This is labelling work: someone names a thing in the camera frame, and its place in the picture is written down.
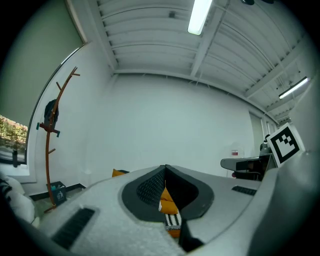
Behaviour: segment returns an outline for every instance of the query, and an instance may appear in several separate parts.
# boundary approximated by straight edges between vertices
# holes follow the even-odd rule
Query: coat rack
[[[57,206],[55,204],[54,201],[54,197],[52,194],[52,190],[51,190],[51,183],[50,183],[50,173],[49,173],[49,154],[52,153],[53,151],[55,151],[56,149],[53,148],[49,151],[49,143],[50,143],[50,134],[51,133],[55,133],[57,134],[56,136],[59,137],[60,135],[60,131],[55,130],[52,128],[53,122],[54,122],[54,116],[56,113],[56,110],[58,108],[59,105],[59,101],[60,98],[62,96],[62,93],[64,92],[69,80],[72,78],[72,76],[80,76],[80,74],[75,73],[77,70],[77,67],[74,67],[74,69],[71,71],[71,73],[69,74],[69,76],[67,77],[67,79],[65,80],[64,84],[62,87],[60,87],[59,83],[56,82],[56,85],[58,86],[58,88],[60,89],[60,92],[58,94],[58,97],[56,98],[56,101],[54,103],[51,115],[50,115],[50,119],[49,119],[49,126],[45,125],[43,122],[42,123],[37,123],[36,129],[38,130],[39,127],[43,128],[46,131],[46,141],[45,141],[45,173],[46,173],[46,183],[47,183],[47,187],[48,187],[48,192],[49,192],[49,197],[50,197],[50,201],[52,204],[52,207],[50,207],[49,209],[45,210],[44,213],[49,212],[52,209],[55,209]]]

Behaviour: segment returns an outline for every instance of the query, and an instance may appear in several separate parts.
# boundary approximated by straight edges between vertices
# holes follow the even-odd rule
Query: black box
[[[56,206],[59,206],[67,200],[66,186],[61,181],[52,182],[50,184],[54,203]]]

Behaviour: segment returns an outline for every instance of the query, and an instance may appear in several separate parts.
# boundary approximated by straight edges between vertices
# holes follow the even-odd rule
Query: ventilation grille
[[[247,187],[243,187],[243,186],[234,186],[232,188],[232,190],[240,192],[240,193],[244,193],[250,196],[254,196],[256,194],[256,190],[255,189],[251,189],[251,188],[247,188]]]
[[[79,209],[52,237],[58,245],[65,249],[69,249],[77,237],[81,234],[95,211],[84,208]]]

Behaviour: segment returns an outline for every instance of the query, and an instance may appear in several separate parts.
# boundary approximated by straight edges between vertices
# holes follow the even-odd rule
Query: baseboard
[[[85,189],[86,187],[80,183],[78,184],[74,184],[72,186],[66,186],[65,187],[65,191],[69,192],[71,190],[75,190],[75,189]],[[45,199],[45,198],[49,198],[49,192],[44,192],[44,193],[40,193],[40,194],[33,194],[29,196],[33,201],[38,201],[41,199]]]

